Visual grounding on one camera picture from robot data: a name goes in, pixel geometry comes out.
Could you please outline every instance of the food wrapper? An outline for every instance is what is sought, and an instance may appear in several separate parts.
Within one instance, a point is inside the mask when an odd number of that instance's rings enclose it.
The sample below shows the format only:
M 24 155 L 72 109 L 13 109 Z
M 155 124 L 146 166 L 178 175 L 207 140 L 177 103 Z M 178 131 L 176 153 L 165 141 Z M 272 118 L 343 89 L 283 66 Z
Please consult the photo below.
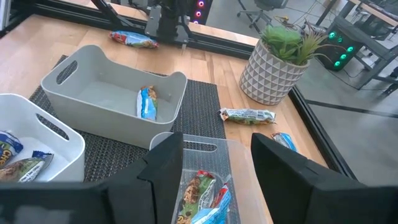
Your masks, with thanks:
M 159 46 L 159 44 L 151 38 L 134 32 L 121 30 L 112 31 L 109 37 L 119 43 L 133 47 L 156 48 Z
M 296 147 L 293 144 L 292 137 L 286 133 L 274 133 L 271 134 L 272 138 L 279 142 L 280 144 L 284 145 L 285 147 L 297 152 Z
M 231 120 L 239 124 L 274 124 L 275 113 L 268 110 L 227 109 L 222 108 L 220 116 L 223 121 Z
M 19 160 L 0 169 L 0 182 L 30 182 L 47 168 L 53 154 L 33 151 L 32 157 Z
M 7 162 L 16 154 L 23 150 L 24 146 L 12 134 L 0 131 L 0 168 L 4 167 Z
M 192 218 L 192 224 L 224 224 L 231 199 L 231 192 L 228 186 L 224 184 L 217 197 L 214 198 L 211 207 L 200 210 Z
M 137 95 L 137 116 L 156 121 L 157 97 L 154 86 L 144 86 Z
M 191 219 L 198 211 L 211 206 L 215 182 L 216 179 L 209 172 L 197 172 L 184 192 L 177 224 L 191 224 Z

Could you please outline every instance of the black mesh mat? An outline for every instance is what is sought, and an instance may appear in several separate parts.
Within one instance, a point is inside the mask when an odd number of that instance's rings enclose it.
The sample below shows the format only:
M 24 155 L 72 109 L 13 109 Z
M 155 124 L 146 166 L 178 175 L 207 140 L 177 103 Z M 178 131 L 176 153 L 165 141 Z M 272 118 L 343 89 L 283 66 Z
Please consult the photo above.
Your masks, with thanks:
M 66 57 L 62 56 L 58 63 L 65 60 Z M 76 69 L 76 65 L 76 63 L 72 63 L 67 67 L 60 75 L 61 79 L 69 76 Z M 43 110 L 57 117 L 49 99 L 40 86 L 29 99 Z M 219 109 L 220 102 L 216 85 L 189 80 L 180 112 L 174 122 L 172 131 L 225 139 L 224 125 L 217 115 Z M 50 124 L 48 126 L 62 135 L 54 126 L 51 127 Z M 83 136 L 86 142 L 85 181 L 96 181 L 109 177 L 148 152 L 147 149 L 137 146 L 79 130 L 76 131 Z M 199 150 L 213 150 L 206 144 L 200 144 L 200 146 Z

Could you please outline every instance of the basket handle hole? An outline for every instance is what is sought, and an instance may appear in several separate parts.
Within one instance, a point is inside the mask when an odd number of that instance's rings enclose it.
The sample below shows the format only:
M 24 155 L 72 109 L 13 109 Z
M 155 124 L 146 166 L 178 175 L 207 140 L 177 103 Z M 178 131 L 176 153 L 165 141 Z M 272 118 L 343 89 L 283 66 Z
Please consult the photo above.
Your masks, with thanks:
M 77 61 L 74 60 L 70 65 L 68 65 L 66 68 L 62 70 L 57 76 L 57 84 L 61 85 L 73 72 L 75 72 L 77 69 Z
M 44 124 L 46 127 L 48 127 L 50 130 L 58 134 L 59 136 L 63 137 L 66 140 L 69 140 L 69 136 L 62 131 L 60 128 L 58 128 L 55 124 L 51 123 L 51 121 L 45 119 L 43 116 L 36 114 L 37 119 Z
M 214 144 L 206 144 L 206 143 L 199 143 L 199 142 L 183 142 L 184 149 L 193 149 L 197 151 L 206 151 L 206 152 L 213 152 L 217 150 L 217 146 Z

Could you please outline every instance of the white geometric planter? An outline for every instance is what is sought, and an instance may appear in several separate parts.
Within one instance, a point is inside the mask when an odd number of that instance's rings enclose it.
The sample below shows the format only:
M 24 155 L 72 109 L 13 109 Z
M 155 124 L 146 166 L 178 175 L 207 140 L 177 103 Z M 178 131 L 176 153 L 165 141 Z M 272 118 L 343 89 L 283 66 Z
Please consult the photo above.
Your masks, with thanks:
M 309 61 L 304 66 L 282 61 L 272 55 L 260 39 L 243 70 L 239 86 L 253 100 L 265 105 L 276 105 L 289 93 L 309 65 Z

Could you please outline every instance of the gray floor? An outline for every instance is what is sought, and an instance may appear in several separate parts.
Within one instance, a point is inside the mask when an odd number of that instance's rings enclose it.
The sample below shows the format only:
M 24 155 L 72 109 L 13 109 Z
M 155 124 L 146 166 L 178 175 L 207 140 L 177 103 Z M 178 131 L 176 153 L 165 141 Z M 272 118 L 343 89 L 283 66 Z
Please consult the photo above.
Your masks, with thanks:
M 258 9 L 253 0 L 242 2 L 247 10 Z M 304 18 L 315 23 L 324 11 L 322 3 L 315 0 L 289 0 L 285 9 L 276 9 L 267 12 L 267 15 L 288 16 L 289 22 L 296 24 L 303 24 Z M 259 37 L 254 28 L 249 28 L 250 21 L 245 15 L 236 17 L 239 10 L 242 9 L 237 0 L 213 1 L 207 25 Z M 330 25 L 333 18 L 334 15 L 329 13 L 322 25 Z M 277 21 L 273 20 L 272 24 L 276 26 Z M 259 21 L 257 25 L 260 29 L 266 26 L 264 21 Z M 381 44 L 392 47 L 398 44 L 397 36 Z M 398 61 L 391 63 L 382 75 L 387 76 L 396 66 Z M 354 85 L 361 77 L 362 67 L 358 61 L 352 60 L 345 70 L 352 77 L 358 76 L 350 78 L 344 71 L 332 74 L 317 60 L 312 60 L 311 66 L 297 85 L 308 100 L 398 114 L 398 91 L 388 97 L 381 97 L 380 89 L 387 88 L 388 84 L 371 81 L 361 91 L 349 86 Z M 368 185 L 398 184 L 398 119 L 321 106 L 312 106 L 312 109 L 361 182 Z

